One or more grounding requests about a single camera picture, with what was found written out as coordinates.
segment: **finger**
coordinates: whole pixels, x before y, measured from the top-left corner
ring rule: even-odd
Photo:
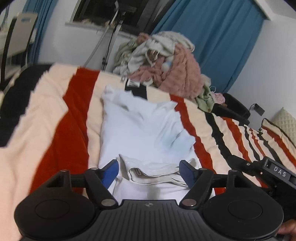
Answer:
[[[279,234],[291,234],[296,236],[296,220],[289,220],[283,223],[278,231]]]

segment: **quilted cushion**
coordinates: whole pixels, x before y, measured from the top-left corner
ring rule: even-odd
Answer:
[[[282,108],[272,122],[281,128],[296,145],[296,118]]]

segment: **circular black disc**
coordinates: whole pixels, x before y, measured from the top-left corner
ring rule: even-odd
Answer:
[[[85,229],[94,214],[94,205],[86,197],[65,188],[46,188],[17,206],[15,222],[26,237],[58,240]]]
[[[215,231],[236,240],[271,237],[283,221],[283,210],[275,200],[252,192],[217,195],[205,203],[202,214]]]

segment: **human hand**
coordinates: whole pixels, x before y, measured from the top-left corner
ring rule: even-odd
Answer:
[[[284,222],[281,225],[278,234],[290,234],[290,241],[296,241],[296,220],[291,219],[287,222]]]

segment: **chair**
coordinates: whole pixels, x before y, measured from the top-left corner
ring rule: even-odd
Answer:
[[[37,20],[37,13],[20,13],[13,18],[5,41],[1,63],[2,84],[5,80],[12,77],[17,71],[26,65],[26,56],[30,40]],[[7,59],[23,53],[20,65],[12,65]]]
[[[223,96],[227,107],[215,103],[212,113],[216,116],[228,117],[237,120],[242,124],[249,125],[250,121],[248,118],[251,115],[249,110],[232,95],[224,93]]]

